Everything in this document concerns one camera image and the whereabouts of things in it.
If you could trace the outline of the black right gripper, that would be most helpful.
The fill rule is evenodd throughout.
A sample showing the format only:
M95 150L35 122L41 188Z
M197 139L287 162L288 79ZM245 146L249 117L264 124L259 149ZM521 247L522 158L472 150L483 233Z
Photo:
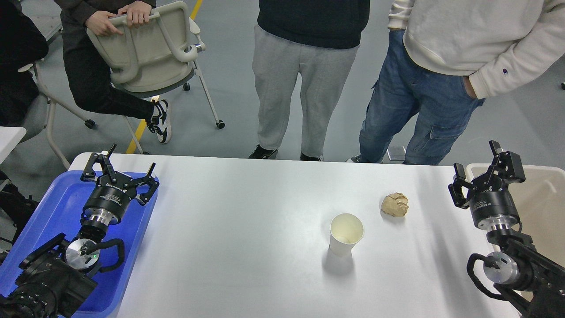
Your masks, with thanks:
M509 185L525 182L525 172L520 155L502 149L500 143L489 141L493 161L486 172L486 181L467 181L465 169L454 163L455 175L448 190L454 205L470 208L477 228L491 230L495 225L509 229L520 222L519 214L509 191ZM468 198L463 193L468 189Z

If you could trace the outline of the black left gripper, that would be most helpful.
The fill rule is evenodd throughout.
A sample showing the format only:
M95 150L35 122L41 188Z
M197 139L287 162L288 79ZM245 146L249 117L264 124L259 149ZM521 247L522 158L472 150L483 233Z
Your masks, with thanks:
M83 206L85 219L94 220L104 225L116 225L121 222L132 199L139 205L146 205L160 183L152 176L156 163L152 163L145 176L133 179L133 177L117 173L109 158L117 147L111 145L107 154L92 153L85 169L80 177L83 182L95 182L95 188ZM96 178L94 165L99 164L102 175ZM138 187L148 186L145 193L140 193Z

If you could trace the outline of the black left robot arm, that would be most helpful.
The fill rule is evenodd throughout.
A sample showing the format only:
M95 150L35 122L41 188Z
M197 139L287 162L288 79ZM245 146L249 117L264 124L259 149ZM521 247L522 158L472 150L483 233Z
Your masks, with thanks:
M157 190L92 153L58 176L1 266L3 318L104 318L125 292Z

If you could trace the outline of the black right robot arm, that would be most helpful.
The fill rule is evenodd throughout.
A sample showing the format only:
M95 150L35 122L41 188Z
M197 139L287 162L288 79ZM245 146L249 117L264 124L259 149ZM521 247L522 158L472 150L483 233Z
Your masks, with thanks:
M523 318L562 318L563 266L537 252L530 235L512 228L521 222L509 191L511 183L525 181L520 155L494 140L489 145L493 161L485 173L468 182L464 167L455 163L448 185L454 205L469 209L474 225L500 248L486 256L470 255L467 273L480 292L509 302Z

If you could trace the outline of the seated person's right hand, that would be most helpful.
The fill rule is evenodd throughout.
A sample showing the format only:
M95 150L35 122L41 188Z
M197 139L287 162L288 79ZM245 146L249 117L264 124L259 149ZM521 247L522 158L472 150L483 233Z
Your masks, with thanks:
M114 34L123 35L109 20L116 14L107 11L96 11L85 21L86 27L97 36L112 36Z

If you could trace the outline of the seated person's left hand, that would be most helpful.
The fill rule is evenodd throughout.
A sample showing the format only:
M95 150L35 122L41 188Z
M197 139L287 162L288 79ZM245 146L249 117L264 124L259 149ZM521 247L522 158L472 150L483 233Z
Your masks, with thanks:
M129 5L118 10L118 15L126 15L126 22L129 28L140 27L149 23L149 17L153 7L143 1L135 0Z

